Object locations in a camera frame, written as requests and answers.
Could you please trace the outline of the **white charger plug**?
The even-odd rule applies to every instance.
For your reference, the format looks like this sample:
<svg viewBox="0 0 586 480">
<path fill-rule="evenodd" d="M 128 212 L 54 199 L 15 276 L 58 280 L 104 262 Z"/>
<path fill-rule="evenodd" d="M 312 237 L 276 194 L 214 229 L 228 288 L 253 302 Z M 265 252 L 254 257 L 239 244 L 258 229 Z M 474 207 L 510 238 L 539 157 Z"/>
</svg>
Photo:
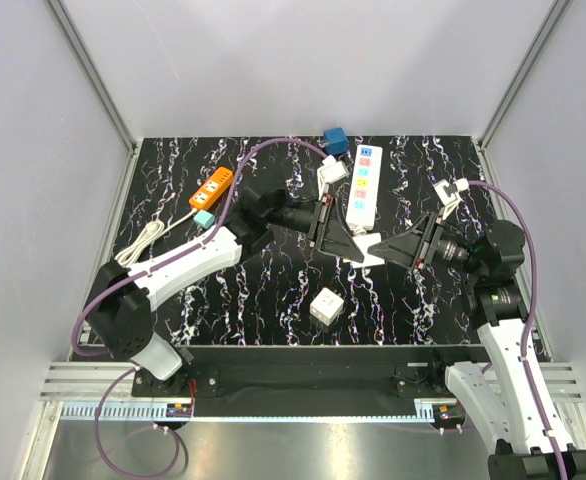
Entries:
<svg viewBox="0 0 586 480">
<path fill-rule="evenodd" d="M 385 264 L 385 260 L 383 258 L 372 255 L 368 252 L 368 249 L 371 246 L 381 242 L 380 233 L 367 233 L 365 235 L 358 235 L 355 236 L 353 240 L 364 255 L 364 259 L 362 262 L 346 260 L 346 263 L 350 263 L 353 268 L 371 268 Z"/>
</svg>

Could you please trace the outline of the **white multicolour power strip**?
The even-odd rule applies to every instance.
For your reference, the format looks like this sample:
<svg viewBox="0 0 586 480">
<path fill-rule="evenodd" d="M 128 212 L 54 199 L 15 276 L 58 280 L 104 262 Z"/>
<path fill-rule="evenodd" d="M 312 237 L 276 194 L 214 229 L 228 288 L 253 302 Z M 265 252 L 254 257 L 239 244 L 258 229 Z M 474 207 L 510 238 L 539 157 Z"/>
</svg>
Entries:
<svg viewBox="0 0 586 480">
<path fill-rule="evenodd" d="M 372 145 L 356 148 L 345 220 L 352 230 L 374 228 L 383 149 Z"/>
</svg>

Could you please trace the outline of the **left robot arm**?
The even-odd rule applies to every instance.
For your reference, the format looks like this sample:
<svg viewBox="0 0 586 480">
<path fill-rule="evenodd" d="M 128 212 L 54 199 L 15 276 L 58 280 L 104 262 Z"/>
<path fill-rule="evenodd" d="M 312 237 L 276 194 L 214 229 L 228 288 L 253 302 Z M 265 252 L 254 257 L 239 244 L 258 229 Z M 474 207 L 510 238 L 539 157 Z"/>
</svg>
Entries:
<svg viewBox="0 0 586 480">
<path fill-rule="evenodd" d="M 364 259 L 333 195 L 295 200 L 282 189 L 247 189 L 219 224 L 199 237 L 129 267 L 117 261 L 103 265 L 81 318 L 111 358 L 149 372 L 166 395 L 179 395 L 188 386 L 189 361 L 156 333 L 153 313 L 186 287 L 260 253 L 273 241 L 274 227 L 304 234 L 322 254 L 353 262 Z"/>
</svg>

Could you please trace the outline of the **white cube adapter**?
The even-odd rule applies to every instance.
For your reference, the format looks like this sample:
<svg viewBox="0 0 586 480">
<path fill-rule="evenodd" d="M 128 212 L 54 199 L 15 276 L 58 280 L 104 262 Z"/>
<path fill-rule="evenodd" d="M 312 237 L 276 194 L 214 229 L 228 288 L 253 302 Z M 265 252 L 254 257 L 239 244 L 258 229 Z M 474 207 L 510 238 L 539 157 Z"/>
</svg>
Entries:
<svg viewBox="0 0 586 480">
<path fill-rule="evenodd" d="M 344 299 L 328 288 L 323 288 L 310 304 L 310 313 L 321 325 L 329 327 L 340 315 Z"/>
</svg>

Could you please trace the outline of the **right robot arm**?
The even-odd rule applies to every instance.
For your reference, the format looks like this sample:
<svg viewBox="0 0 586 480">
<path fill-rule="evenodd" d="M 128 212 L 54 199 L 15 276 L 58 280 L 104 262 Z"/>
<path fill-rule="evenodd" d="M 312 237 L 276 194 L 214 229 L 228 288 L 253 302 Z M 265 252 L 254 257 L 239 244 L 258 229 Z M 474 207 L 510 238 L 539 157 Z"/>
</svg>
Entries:
<svg viewBox="0 0 586 480">
<path fill-rule="evenodd" d="M 369 247 L 369 254 L 416 272 L 431 263 L 466 274 L 465 305 L 499 388 L 472 360 L 433 355 L 426 384 L 453 395 L 472 420 L 489 456 L 492 479 L 586 479 L 586 449 L 565 429 L 548 391 L 515 281 L 525 260 L 525 233 L 498 220 L 474 243 L 449 233 L 435 213 Z"/>
</svg>

